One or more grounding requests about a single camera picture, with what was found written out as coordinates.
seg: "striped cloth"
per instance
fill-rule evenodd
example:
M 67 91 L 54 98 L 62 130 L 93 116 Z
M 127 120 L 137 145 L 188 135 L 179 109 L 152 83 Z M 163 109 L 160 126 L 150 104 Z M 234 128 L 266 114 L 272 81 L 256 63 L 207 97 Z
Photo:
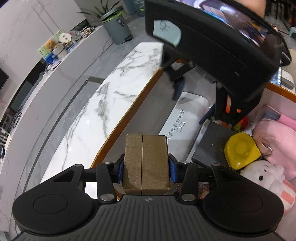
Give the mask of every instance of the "striped cloth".
M 284 204 L 284 214 L 286 214 L 294 205 L 296 197 L 295 187 L 287 180 L 283 181 L 283 193 L 279 197 Z

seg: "brown box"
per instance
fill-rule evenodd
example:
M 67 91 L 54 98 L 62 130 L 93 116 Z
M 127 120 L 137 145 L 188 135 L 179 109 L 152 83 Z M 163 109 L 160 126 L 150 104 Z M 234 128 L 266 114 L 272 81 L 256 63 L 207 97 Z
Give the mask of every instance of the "brown box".
M 129 195 L 163 195 L 170 189 L 166 136 L 127 135 L 122 188 Z

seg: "white plush toy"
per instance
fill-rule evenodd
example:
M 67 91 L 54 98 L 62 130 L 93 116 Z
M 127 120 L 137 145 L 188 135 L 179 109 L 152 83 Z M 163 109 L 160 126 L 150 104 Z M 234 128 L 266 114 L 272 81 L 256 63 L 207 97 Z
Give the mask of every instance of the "white plush toy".
M 294 205 L 296 191 L 295 187 L 285 180 L 283 173 L 282 166 L 273 166 L 268 161 L 261 160 L 252 162 L 240 174 L 276 194 L 282 200 L 287 213 Z

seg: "person's skin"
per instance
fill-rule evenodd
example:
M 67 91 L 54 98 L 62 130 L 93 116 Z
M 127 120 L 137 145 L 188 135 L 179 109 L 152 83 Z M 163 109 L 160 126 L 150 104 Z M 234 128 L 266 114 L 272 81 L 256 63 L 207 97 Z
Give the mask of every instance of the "person's skin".
M 236 0 L 264 18 L 266 0 Z

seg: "light blue stool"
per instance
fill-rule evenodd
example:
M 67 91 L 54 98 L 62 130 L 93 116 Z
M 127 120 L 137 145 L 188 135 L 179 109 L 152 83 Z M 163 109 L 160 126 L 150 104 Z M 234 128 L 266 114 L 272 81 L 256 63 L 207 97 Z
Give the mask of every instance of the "light blue stool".
M 296 34 L 296 28 L 295 27 L 290 28 L 289 37 L 292 37 L 293 34 Z

